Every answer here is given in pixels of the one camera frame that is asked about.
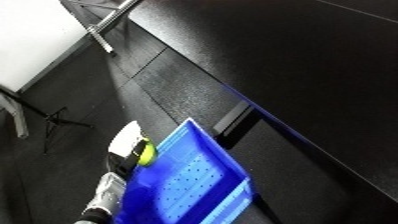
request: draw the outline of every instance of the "tripod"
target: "tripod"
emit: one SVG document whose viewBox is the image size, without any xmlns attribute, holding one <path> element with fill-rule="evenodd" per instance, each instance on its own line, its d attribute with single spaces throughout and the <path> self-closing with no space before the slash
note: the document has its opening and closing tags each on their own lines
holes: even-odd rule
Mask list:
<svg viewBox="0 0 398 224">
<path fill-rule="evenodd" d="M 46 135 L 45 135 L 44 151 L 43 151 L 44 155 L 47 155 L 50 137 L 55 132 L 55 130 L 58 126 L 77 125 L 77 126 L 93 128 L 93 126 L 89 125 L 89 124 L 61 119 L 60 115 L 63 111 L 66 110 L 66 107 L 61 108 L 60 110 L 56 111 L 55 113 L 47 114 L 47 113 L 39 110 L 38 108 L 32 106 L 31 104 L 27 103 L 26 101 L 22 100 L 21 98 L 14 96 L 13 94 L 9 93 L 8 91 L 6 91 L 2 88 L 0 88 L 0 93 L 13 99 L 15 102 L 21 104 L 23 107 L 26 107 L 29 110 L 33 111 L 34 113 L 36 113 L 37 115 L 39 115 L 46 121 Z"/>
</svg>

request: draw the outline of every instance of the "tripod leg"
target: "tripod leg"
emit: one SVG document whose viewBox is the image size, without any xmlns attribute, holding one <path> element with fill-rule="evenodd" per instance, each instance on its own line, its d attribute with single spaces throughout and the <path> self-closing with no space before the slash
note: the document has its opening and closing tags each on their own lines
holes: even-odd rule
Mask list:
<svg viewBox="0 0 398 224">
<path fill-rule="evenodd" d="M 61 113 L 68 110 L 67 107 L 62 107 L 61 109 L 55 111 L 54 113 L 50 114 L 47 117 L 47 120 L 55 120 L 55 119 L 60 119 L 61 118 Z"/>
<path fill-rule="evenodd" d="M 64 120 L 64 119 L 57 119 L 56 122 L 58 124 L 69 124 L 69 125 L 78 125 L 78 126 L 83 126 L 83 127 L 87 127 L 87 128 L 93 128 L 93 125 L 90 124 L 85 124 L 85 123 L 80 123 L 80 122 L 75 122 L 75 121 L 68 121 L 68 120 Z"/>
<path fill-rule="evenodd" d="M 51 122 L 46 122 L 46 137 L 44 139 L 44 151 L 43 154 L 47 155 L 48 152 L 48 142 L 50 140 L 50 135 L 52 133 L 52 131 L 54 130 L 54 128 L 51 128 Z"/>
</svg>

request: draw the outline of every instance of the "table surface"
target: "table surface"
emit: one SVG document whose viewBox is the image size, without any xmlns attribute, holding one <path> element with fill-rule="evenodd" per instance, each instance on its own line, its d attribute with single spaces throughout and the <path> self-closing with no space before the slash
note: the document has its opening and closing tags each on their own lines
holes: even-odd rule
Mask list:
<svg viewBox="0 0 398 224">
<path fill-rule="evenodd" d="M 26 89 L 86 31 L 58 1 L 0 3 L 0 85 Z"/>
<path fill-rule="evenodd" d="M 337 3 L 146 0 L 129 17 L 397 197 L 396 3 Z"/>
</svg>

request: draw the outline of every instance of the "floor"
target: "floor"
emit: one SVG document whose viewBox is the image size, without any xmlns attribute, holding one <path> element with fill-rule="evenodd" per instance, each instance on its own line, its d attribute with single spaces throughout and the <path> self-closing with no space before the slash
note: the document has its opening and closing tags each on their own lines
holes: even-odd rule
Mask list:
<svg viewBox="0 0 398 224">
<path fill-rule="evenodd" d="M 40 117 L 25 111 L 30 136 L 21 140 L 11 117 L 0 113 L 0 223 L 73 223 L 105 171 L 110 141 L 125 124 L 138 120 L 158 144 L 188 117 L 211 133 L 240 101 L 132 22 L 120 24 L 106 38 L 116 57 L 92 44 L 22 95 L 49 113 L 67 106 L 65 118 L 94 129 L 60 128 L 45 156 Z M 388 197 L 336 168 L 329 172 L 322 159 L 264 121 L 229 152 L 283 223 L 398 220 L 398 207 Z M 261 209 L 252 205 L 237 223 L 269 223 Z"/>
</svg>

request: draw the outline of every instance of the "plastic bin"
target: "plastic bin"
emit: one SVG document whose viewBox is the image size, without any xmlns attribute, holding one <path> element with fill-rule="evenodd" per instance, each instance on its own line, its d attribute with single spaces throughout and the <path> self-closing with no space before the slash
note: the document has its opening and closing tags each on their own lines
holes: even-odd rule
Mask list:
<svg viewBox="0 0 398 224">
<path fill-rule="evenodd" d="M 231 223 L 252 201 L 250 178 L 192 119 L 128 183 L 118 224 Z"/>
</svg>

